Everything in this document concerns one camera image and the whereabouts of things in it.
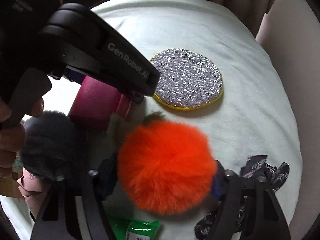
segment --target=finger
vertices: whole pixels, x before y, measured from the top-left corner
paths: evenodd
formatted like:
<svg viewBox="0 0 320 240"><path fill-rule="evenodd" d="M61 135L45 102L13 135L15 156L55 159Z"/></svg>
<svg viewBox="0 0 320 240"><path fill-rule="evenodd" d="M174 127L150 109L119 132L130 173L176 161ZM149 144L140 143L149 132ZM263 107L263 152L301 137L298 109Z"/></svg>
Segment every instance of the finger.
<svg viewBox="0 0 320 240"><path fill-rule="evenodd" d="M31 109L31 112L28 113L28 115L39 117L42 115L44 109L44 101L42 98L40 98L38 101L36 101Z"/></svg>
<svg viewBox="0 0 320 240"><path fill-rule="evenodd" d="M17 152L23 146L25 130L23 125L18 124L11 129L0 131L0 150Z"/></svg>
<svg viewBox="0 0 320 240"><path fill-rule="evenodd" d="M0 168L0 177L6 178L12 174L12 168Z"/></svg>
<svg viewBox="0 0 320 240"><path fill-rule="evenodd" d="M11 109L0 99L0 122L4 122L11 116Z"/></svg>
<svg viewBox="0 0 320 240"><path fill-rule="evenodd" d="M16 153L0 150L0 167L11 168L16 160Z"/></svg>

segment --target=orange fluffy ball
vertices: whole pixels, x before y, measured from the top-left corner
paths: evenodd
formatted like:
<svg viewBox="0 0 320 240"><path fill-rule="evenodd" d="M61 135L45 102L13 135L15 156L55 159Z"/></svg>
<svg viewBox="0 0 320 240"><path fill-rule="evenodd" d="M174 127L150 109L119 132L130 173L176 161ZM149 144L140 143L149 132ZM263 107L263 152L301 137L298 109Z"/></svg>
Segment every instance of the orange fluffy ball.
<svg viewBox="0 0 320 240"><path fill-rule="evenodd" d="M118 177L134 204L160 215L199 205L217 170L207 136L183 123L153 121L129 134Z"/></svg>

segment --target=pink wallet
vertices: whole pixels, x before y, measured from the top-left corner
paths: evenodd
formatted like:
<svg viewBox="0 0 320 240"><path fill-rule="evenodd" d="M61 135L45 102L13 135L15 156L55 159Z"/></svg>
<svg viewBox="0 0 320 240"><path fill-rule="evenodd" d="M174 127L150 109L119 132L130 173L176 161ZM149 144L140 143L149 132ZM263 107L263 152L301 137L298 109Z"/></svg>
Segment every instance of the pink wallet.
<svg viewBox="0 0 320 240"><path fill-rule="evenodd" d="M125 118L131 101L117 89L91 77L86 77L68 114L70 119L91 131L106 131L113 113ZM50 188L23 169L23 176L17 181L19 190L34 217Z"/></svg>

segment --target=round sponge pad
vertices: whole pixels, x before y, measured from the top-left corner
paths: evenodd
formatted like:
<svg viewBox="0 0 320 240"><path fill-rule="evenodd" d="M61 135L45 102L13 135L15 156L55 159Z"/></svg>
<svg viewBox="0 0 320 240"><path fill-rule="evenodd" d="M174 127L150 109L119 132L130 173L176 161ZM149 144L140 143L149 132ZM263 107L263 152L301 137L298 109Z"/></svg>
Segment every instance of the round sponge pad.
<svg viewBox="0 0 320 240"><path fill-rule="evenodd" d="M199 109L223 94L221 72L207 57L186 49L166 49L150 62L161 73L154 98L169 108Z"/></svg>
<svg viewBox="0 0 320 240"><path fill-rule="evenodd" d="M199 205L216 173L206 135L183 123L153 121L129 134L118 155L118 177L134 204L160 215Z"/></svg>

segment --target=green package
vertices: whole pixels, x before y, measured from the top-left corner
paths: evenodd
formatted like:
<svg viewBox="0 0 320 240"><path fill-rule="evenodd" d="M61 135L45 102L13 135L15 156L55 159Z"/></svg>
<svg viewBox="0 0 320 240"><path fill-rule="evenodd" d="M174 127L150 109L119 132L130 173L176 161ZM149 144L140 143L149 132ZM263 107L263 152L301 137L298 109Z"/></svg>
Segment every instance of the green package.
<svg viewBox="0 0 320 240"><path fill-rule="evenodd" d="M159 221L144 222L108 216L117 240L153 240L160 226Z"/></svg>

